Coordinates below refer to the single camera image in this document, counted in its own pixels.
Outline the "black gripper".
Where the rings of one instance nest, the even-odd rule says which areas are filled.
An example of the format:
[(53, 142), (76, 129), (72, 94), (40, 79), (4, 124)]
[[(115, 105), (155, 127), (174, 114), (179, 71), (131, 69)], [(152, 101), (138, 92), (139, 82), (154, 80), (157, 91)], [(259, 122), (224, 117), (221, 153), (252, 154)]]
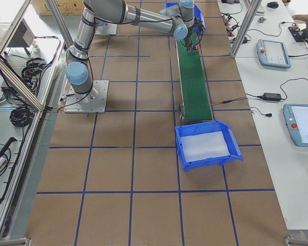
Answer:
[(193, 24), (187, 29), (188, 29), (188, 33), (184, 41), (186, 43), (191, 43), (192, 42), (191, 35), (193, 34), (194, 29), (198, 30), (201, 33), (201, 36), (203, 36), (203, 32), (205, 30), (205, 27), (203, 25), (203, 20), (194, 17)]

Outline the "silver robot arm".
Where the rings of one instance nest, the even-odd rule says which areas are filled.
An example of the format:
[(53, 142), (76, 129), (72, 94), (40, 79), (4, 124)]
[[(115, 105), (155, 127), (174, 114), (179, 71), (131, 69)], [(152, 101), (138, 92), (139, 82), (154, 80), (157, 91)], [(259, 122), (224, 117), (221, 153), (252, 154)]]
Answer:
[(160, 12), (152, 12), (132, 6), (125, 1), (84, 1), (78, 32), (66, 54), (65, 70), (68, 82), (74, 90), (77, 102), (93, 101), (97, 94), (89, 67), (89, 50), (99, 26), (118, 25), (123, 29), (151, 29), (184, 41), (187, 50), (196, 44), (191, 40), (195, 29), (203, 30), (203, 20), (195, 17), (194, 1), (179, 1)]

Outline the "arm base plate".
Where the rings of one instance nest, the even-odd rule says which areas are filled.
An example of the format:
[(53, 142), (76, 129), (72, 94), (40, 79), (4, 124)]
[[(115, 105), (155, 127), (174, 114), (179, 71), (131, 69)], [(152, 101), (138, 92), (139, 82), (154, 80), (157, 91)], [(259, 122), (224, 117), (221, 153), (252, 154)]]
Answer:
[(108, 36), (108, 35), (116, 35), (116, 33), (117, 33), (117, 24), (100, 22), (100, 24), (96, 29), (95, 35)]
[(93, 88), (89, 95), (83, 100), (83, 96), (75, 94), (72, 86), (69, 88), (69, 94), (72, 96), (67, 98), (66, 107), (63, 108), (65, 113), (105, 113), (107, 93), (109, 81), (95, 80)]

